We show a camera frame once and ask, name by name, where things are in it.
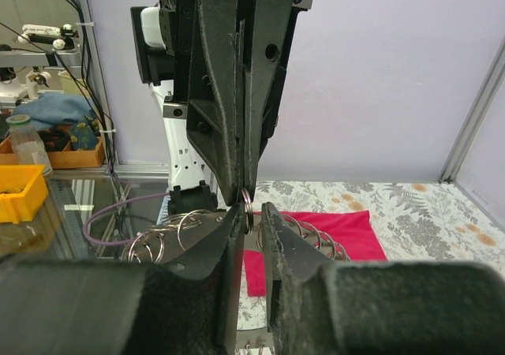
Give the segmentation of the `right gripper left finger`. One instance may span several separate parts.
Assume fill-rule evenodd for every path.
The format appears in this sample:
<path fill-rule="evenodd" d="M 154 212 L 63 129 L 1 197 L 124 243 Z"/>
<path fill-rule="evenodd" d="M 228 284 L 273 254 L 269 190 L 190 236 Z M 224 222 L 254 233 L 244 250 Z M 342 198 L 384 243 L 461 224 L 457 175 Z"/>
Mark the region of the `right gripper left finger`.
<path fill-rule="evenodd" d="M 245 212 L 163 265 L 13 258 L 1 264 L 4 354 L 232 354 Z"/>

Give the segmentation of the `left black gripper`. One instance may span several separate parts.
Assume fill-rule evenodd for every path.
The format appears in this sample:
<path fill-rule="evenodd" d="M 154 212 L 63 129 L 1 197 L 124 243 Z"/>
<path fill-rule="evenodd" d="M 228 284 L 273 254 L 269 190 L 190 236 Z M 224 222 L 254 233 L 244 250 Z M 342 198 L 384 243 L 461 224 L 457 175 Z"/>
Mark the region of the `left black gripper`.
<path fill-rule="evenodd" d="M 297 16 L 313 0 L 164 0 L 174 99 L 187 137 L 231 206 L 254 193 L 275 131 Z"/>

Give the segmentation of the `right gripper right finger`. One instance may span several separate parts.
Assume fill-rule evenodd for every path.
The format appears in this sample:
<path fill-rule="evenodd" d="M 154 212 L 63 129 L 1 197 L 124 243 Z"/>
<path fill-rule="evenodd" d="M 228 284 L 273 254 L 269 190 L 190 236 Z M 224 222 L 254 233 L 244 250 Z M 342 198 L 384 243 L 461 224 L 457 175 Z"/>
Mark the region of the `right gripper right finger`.
<path fill-rule="evenodd" d="M 504 281 L 474 262 L 336 261 L 261 211 L 278 354 L 501 354 Z"/>

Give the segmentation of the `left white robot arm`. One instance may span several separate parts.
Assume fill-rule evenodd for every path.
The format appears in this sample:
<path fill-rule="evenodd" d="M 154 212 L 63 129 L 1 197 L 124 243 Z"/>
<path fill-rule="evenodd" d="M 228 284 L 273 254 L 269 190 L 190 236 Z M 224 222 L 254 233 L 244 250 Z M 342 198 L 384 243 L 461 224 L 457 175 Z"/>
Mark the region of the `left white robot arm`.
<path fill-rule="evenodd" d="M 131 10 L 141 81 L 163 116 L 170 212 L 250 209 L 299 13 L 313 0 L 159 0 Z"/>

